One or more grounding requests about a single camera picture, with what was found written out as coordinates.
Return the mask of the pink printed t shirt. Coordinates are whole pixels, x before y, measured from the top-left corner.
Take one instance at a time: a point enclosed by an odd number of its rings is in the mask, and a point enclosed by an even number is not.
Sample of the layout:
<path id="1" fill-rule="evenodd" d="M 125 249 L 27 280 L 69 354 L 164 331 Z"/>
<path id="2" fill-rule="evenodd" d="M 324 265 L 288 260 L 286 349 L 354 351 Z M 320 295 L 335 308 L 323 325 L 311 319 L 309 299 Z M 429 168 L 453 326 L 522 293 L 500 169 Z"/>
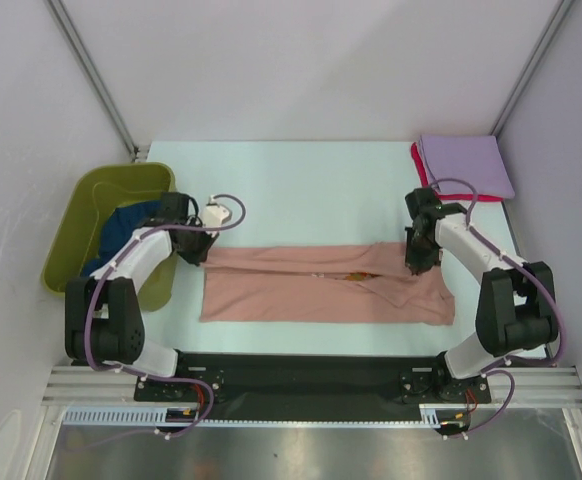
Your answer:
<path id="1" fill-rule="evenodd" d="M 448 326 L 455 299 L 439 267 L 405 264 L 400 242 L 217 248 L 204 265 L 203 322 Z"/>

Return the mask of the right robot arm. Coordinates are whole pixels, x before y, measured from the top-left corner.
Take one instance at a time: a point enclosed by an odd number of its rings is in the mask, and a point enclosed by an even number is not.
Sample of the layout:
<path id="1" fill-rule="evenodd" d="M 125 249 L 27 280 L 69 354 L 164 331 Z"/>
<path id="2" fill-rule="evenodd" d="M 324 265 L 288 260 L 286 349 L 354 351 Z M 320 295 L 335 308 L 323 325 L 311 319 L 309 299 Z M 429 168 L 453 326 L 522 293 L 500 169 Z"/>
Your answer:
<path id="1" fill-rule="evenodd" d="M 413 190 L 405 202 L 412 220 L 405 254 L 411 273 L 439 266 L 447 251 L 480 288 L 475 332 L 442 355 L 445 368 L 432 376 L 440 399 L 457 400 L 467 391 L 468 378 L 560 338 L 553 274 L 546 263 L 507 254 L 473 226 L 472 207 L 443 203 L 431 187 Z"/>

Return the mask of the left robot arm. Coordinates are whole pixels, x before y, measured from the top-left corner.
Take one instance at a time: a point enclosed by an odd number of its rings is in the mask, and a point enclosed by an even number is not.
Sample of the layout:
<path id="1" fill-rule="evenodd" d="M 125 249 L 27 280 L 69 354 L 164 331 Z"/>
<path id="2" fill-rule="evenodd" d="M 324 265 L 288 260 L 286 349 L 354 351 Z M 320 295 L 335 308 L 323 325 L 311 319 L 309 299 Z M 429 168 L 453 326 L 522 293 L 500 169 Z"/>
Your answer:
<path id="1" fill-rule="evenodd" d="M 96 368 L 131 368 L 157 377 L 168 398 L 185 397 L 192 376 L 178 354 L 147 339 L 139 292 L 158 266 L 176 257 L 198 266 L 232 217 L 210 199 L 204 207 L 187 194 L 118 208 L 105 222 L 100 251 L 65 292 L 65 350 Z"/>

